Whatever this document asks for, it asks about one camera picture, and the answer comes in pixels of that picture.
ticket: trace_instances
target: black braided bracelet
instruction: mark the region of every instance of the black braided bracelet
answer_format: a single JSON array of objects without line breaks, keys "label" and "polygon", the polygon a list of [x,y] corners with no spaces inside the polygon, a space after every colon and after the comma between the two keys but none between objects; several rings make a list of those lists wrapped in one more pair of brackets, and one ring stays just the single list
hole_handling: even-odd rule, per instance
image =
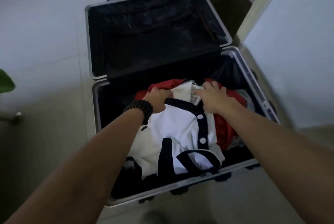
[{"label": "black braided bracelet", "polygon": [[142,125],[147,125],[148,119],[151,117],[151,115],[153,113],[152,104],[150,104],[146,100],[134,100],[131,103],[129,103],[127,105],[127,107],[125,107],[123,113],[126,112],[129,109],[132,109],[132,108],[137,108],[137,109],[140,109],[144,112],[144,121],[143,121]]}]

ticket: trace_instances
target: hand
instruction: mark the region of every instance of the hand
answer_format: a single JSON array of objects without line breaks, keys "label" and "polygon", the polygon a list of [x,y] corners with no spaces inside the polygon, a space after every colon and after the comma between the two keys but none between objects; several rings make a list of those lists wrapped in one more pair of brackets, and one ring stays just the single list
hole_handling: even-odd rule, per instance
[{"label": "hand", "polygon": [[195,95],[199,95],[204,104],[204,110],[212,114],[221,114],[224,107],[237,102],[235,98],[228,97],[226,88],[219,89],[218,82],[204,82],[205,89],[196,89]]},{"label": "hand", "polygon": [[152,88],[151,92],[148,92],[143,100],[148,101],[153,106],[153,113],[159,113],[165,110],[166,98],[173,98],[173,92],[171,90]]}]

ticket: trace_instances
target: person's left arm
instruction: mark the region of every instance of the person's left arm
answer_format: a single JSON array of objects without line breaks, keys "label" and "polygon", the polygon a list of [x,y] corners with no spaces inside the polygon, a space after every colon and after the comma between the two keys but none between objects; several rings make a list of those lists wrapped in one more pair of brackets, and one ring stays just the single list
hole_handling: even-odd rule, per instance
[{"label": "person's left arm", "polygon": [[[170,90],[153,88],[144,100],[153,113],[165,109]],[[96,134],[74,157],[52,173],[5,224],[95,223],[144,120],[130,109]]]}]

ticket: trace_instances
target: forearm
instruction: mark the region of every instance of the forearm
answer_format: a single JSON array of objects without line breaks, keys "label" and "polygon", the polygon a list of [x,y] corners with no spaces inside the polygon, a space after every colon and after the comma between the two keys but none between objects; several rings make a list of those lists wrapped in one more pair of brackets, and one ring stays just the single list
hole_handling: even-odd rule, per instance
[{"label": "forearm", "polygon": [[139,109],[115,119],[45,180],[7,223],[95,223],[143,119]]},{"label": "forearm", "polygon": [[333,221],[334,155],[236,102],[221,108],[254,157],[308,223]]}]

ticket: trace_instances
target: person's left hand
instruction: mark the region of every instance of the person's left hand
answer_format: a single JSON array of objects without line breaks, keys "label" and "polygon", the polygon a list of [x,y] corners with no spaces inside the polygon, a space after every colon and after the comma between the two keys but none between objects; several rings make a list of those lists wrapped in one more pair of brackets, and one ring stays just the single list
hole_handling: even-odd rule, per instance
[{"label": "person's left hand", "polygon": [[165,110],[166,98],[173,98],[173,92],[171,90],[152,88],[151,92],[148,92],[143,100],[148,101],[153,107],[153,113],[159,113]]}]

